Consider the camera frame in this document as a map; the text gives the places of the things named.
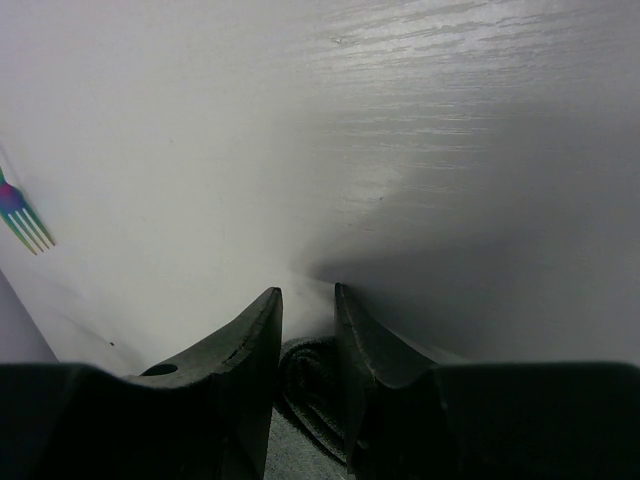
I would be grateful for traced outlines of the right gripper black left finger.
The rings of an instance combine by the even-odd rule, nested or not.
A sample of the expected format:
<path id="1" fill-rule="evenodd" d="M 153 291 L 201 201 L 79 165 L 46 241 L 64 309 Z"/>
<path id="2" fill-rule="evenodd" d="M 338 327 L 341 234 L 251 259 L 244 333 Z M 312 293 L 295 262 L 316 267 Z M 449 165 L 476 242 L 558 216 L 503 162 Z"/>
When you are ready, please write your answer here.
<path id="1" fill-rule="evenodd" d="M 261 479 L 282 338 L 282 292 L 270 287 L 234 320 L 182 352 L 127 376 L 179 404 L 167 421 L 176 479 Z"/>

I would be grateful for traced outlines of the dark grey cloth napkin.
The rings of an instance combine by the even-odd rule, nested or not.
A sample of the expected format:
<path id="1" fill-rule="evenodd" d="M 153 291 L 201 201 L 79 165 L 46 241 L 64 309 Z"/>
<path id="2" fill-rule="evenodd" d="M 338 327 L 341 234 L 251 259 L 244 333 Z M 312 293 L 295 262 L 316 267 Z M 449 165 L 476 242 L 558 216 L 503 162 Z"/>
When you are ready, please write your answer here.
<path id="1" fill-rule="evenodd" d="M 282 345 L 264 477 L 349 477 L 333 336 L 292 339 Z"/>

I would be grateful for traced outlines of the silver metal fork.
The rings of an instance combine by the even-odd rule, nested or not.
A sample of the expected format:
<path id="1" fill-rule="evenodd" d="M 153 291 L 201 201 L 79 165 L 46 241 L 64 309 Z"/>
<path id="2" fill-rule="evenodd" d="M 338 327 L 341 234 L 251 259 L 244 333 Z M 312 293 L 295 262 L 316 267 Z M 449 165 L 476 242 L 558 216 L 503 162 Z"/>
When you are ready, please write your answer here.
<path id="1" fill-rule="evenodd" d="M 18 177 L 8 161 L 1 163 L 1 219 L 33 255 L 56 245 L 51 233 L 18 186 Z"/>

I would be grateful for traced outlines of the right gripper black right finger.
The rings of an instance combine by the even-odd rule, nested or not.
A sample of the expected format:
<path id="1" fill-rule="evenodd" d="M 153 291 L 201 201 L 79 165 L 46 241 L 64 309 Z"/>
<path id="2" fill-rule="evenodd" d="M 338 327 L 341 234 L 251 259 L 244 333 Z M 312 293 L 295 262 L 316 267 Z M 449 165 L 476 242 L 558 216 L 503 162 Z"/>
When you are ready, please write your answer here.
<path id="1" fill-rule="evenodd" d="M 348 286 L 334 287 L 344 451 L 358 479 L 434 479 L 448 461 L 435 363 L 376 321 Z"/>

